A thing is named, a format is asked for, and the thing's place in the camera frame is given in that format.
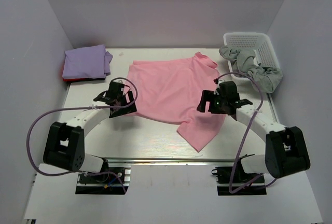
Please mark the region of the pink t shirt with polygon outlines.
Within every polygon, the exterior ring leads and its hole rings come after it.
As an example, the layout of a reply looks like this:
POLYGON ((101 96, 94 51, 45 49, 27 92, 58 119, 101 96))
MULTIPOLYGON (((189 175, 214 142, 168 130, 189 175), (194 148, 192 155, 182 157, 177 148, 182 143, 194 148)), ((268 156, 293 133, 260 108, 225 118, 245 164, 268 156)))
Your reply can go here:
POLYGON ((216 88, 217 67, 200 52, 171 61, 133 61, 127 78, 138 91, 135 115, 177 124, 178 134, 200 152, 219 133, 226 117, 197 111, 203 90, 216 88))

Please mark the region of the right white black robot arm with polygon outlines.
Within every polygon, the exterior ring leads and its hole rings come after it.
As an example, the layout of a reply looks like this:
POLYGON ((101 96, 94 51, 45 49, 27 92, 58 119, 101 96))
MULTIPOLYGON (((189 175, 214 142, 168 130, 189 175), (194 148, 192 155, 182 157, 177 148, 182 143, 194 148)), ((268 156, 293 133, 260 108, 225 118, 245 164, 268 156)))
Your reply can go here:
POLYGON ((311 166, 302 130, 266 117, 251 101, 240 98, 232 81, 221 82, 215 91, 204 90, 197 111, 231 116, 265 142, 263 155, 242 157, 236 163, 245 174, 270 174, 279 179, 311 166))

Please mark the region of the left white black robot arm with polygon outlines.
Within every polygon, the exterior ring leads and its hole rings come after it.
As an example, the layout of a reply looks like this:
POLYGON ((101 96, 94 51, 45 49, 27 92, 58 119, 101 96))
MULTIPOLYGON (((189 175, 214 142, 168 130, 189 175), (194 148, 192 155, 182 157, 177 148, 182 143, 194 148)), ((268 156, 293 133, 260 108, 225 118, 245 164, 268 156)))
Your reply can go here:
POLYGON ((81 110, 81 113, 67 122, 54 122, 50 126, 43 162, 69 172, 105 173, 106 159, 86 153, 85 138, 102 121, 136 112, 137 99, 137 87, 130 80, 118 77, 90 106, 61 109, 81 110))

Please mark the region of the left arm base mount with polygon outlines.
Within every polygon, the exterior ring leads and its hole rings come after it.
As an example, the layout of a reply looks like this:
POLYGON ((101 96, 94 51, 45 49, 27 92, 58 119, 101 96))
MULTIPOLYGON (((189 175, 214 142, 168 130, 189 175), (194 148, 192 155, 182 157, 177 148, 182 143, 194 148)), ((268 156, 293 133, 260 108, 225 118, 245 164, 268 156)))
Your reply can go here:
POLYGON ((76 195, 125 195, 130 184, 131 166, 110 163, 113 174, 89 176, 80 173, 77 178, 76 195))

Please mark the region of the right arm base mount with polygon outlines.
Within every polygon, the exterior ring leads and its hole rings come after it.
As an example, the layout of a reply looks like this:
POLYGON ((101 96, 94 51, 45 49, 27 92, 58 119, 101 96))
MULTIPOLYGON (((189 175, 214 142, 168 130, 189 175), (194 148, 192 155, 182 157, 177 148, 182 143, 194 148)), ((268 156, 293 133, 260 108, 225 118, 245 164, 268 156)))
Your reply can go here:
MULTIPOLYGON (((240 191, 231 194, 229 192, 229 182, 231 176, 232 167, 231 166, 219 166, 211 170, 211 174, 216 177, 217 181, 217 194, 218 196, 246 196, 246 195, 266 195, 265 179, 261 176, 259 179, 251 183, 250 185, 244 187, 240 191)), ((232 190, 245 184, 247 181, 253 179, 257 174, 246 174, 243 168, 239 165, 236 168, 232 190)))

